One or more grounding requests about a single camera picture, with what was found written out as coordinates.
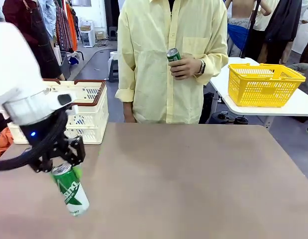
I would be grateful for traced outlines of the person's left hand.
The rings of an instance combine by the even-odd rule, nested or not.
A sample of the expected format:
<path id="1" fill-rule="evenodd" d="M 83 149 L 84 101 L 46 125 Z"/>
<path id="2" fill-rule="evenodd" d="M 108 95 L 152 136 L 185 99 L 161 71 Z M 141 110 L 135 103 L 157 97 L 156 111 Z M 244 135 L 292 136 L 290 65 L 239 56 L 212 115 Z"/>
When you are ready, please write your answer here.
<path id="1" fill-rule="evenodd" d="M 175 80 L 184 80 L 200 72 L 202 62 L 192 55 L 184 55 L 181 60 L 169 62 Z"/>

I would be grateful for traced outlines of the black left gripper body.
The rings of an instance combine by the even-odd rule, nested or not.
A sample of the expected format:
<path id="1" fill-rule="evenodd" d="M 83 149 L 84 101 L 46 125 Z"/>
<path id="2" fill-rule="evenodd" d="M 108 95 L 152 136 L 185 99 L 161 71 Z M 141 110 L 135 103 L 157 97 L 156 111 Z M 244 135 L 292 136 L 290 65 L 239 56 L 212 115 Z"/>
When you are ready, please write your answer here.
<path id="1" fill-rule="evenodd" d="M 64 134 L 67 121 L 68 115 L 65 110 L 57 110 L 40 122 L 20 126 L 32 146 L 31 150 L 24 154 L 27 161 L 35 161 L 53 148 L 55 142 Z"/>

